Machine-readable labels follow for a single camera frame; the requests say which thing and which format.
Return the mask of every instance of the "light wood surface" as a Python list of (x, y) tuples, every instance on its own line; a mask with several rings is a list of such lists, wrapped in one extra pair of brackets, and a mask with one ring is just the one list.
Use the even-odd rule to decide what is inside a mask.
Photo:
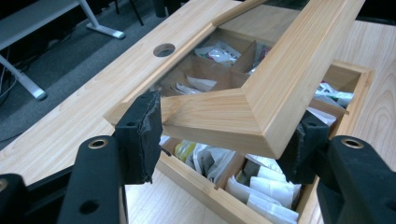
[(212, 25), (214, 27), (218, 27), (220, 25), (222, 25), (224, 22), (230, 21), (233, 18), (243, 14), (244, 12), (247, 12), (251, 9), (253, 9), (254, 7), (266, 2), (267, 0), (247, 0), (242, 2), (241, 4), (239, 4), (236, 7), (231, 8), (230, 10), (226, 11), (225, 13), (222, 13), (221, 15), (219, 15), (218, 17), (216, 17), (213, 21), (212, 21)]
[[(213, 31), (212, 27), (207, 25), (216, 15), (237, 4), (226, 0), (190, 1), (2, 150), (0, 173), (21, 174), (27, 184), (31, 184), (73, 164), (80, 143), (92, 136), (114, 132), (111, 124), (104, 118), (106, 114), (111, 113), (117, 105), (131, 102), (136, 95), (154, 83), (157, 77), (165, 72), (165, 68), (171, 67), (174, 64), (173, 60), (183, 57), (183, 53), (177, 51), (171, 57), (156, 58), (152, 55), (156, 46), (161, 43), (173, 43), (177, 50), (191, 49), (193, 43), (200, 41), (197, 36)], [(288, 9), (281, 11), (283, 15), (296, 14)], [(251, 34), (260, 31), (252, 30)], [(339, 132), (351, 134), (372, 144), (395, 171), (395, 27), (355, 21), (347, 37), (343, 39), (341, 47), (336, 51), (335, 59), (375, 70), (371, 89), (362, 103), (361, 112), (352, 118), (356, 120), (355, 125), (341, 126)], [(152, 186), (128, 188), (130, 221), (223, 222), (189, 196), (189, 193), (156, 170)], [(322, 222), (314, 191), (301, 214), (300, 222)]]

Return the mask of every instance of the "white paper packet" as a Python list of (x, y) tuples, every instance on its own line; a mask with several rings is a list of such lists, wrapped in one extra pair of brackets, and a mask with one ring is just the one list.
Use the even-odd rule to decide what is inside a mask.
[(250, 178), (250, 187), (279, 201), (282, 206), (291, 208), (294, 194), (293, 184), (253, 176)]
[(248, 186), (238, 183), (234, 176), (231, 176), (228, 179), (225, 190), (229, 192), (231, 195), (233, 195), (237, 200), (241, 201), (242, 203), (247, 203), (249, 195), (253, 194), (259, 198), (263, 198), (264, 200), (270, 203), (275, 203), (281, 206), (280, 202), (278, 202), (277, 200), (268, 197), (267, 195), (260, 193), (255, 189), (251, 189)]
[(270, 179), (270, 180), (275, 180), (283, 183), (287, 183), (288, 181), (286, 180), (286, 177), (274, 170), (271, 170), (265, 166), (261, 166), (259, 173), (257, 174), (257, 177), (265, 178), (265, 179)]
[(308, 107), (307, 110), (311, 112), (315, 117), (320, 119), (323, 123), (327, 124), (327, 126), (331, 127), (337, 118), (331, 114), (325, 113), (323, 111), (320, 111), (318, 109)]
[(236, 152), (219, 147), (209, 147), (207, 150), (211, 153), (215, 163), (209, 168), (206, 178), (216, 184)]
[(209, 79), (189, 77), (189, 76), (186, 77), (190, 85), (192, 85), (198, 91), (203, 91), (203, 92), (212, 90), (212, 88), (217, 83), (217, 81), (209, 80)]
[(177, 88), (177, 91), (180, 91), (181, 93), (186, 94), (186, 95), (202, 93), (201, 91), (198, 91), (198, 90), (190, 88), (190, 87), (186, 87), (178, 82), (176, 83), (176, 88)]
[(197, 143), (194, 151), (192, 152), (192, 160), (194, 161), (195, 171), (203, 175), (204, 174), (204, 165), (201, 163), (202, 155), (201, 152), (207, 148), (207, 145)]
[(297, 223), (298, 213), (279, 204), (270, 203), (254, 194), (250, 194), (247, 206), (275, 224)]

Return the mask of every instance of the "plastic bag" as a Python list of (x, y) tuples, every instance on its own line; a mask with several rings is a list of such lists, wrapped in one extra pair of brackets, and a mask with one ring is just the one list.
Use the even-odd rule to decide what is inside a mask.
[(204, 47), (194, 50), (199, 57), (214, 60), (227, 67), (231, 67), (241, 54), (222, 41), (218, 41), (215, 46)]
[(351, 92), (343, 92), (343, 91), (336, 91), (332, 88), (328, 83), (321, 82), (318, 86), (318, 89), (315, 91), (315, 95), (325, 95), (332, 98), (337, 104), (341, 105), (342, 107), (347, 107), (349, 102), (353, 98), (353, 93)]
[(308, 107), (306, 110), (311, 112), (315, 117), (320, 119), (323, 123), (327, 124), (327, 126), (329, 127), (331, 127), (337, 120), (337, 117), (312, 107)]
[(181, 143), (177, 144), (175, 147), (175, 156), (181, 160), (186, 161), (186, 158), (192, 153), (196, 146), (196, 143), (190, 142), (187, 140), (181, 141)]
[(236, 152), (219, 147), (209, 147), (207, 150), (215, 162), (207, 171), (206, 178), (216, 184)]
[(256, 156), (253, 154), (247, 154), (245, 158), (255, 162), (256, 164), (259, 164), (260, 166), (265, 166), (273, 171), (277, 171), (278, 173), (283, 174), (282, 169), (280, 169), (280, 166), (277, 164), (276, 160), (274, 159)]

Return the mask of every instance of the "wood grain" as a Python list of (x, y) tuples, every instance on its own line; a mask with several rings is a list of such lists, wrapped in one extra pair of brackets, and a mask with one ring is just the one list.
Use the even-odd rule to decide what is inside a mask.
[(157, 167), (229, 223), (271, 223), (223, 189), (215, 189), (213, 183), (176, 157), (162, 154)]
[(130, 224), (227, 223), (158, 169), (153, 180), (152, 185), (126, 187)]
[(266, 2), (267, 0), (247, 0), (244, 1), (243, 3), (239, 4), (236, 7), (231, 8), (227, 12), (219, 15), (212, 21), (212, 25), (214, 27), (218, 27), (222, 25), (226, 21), (230, 21), (233, 18), (243, 14), (244, 12), (247, 12), (251, 10), (252, 8)]

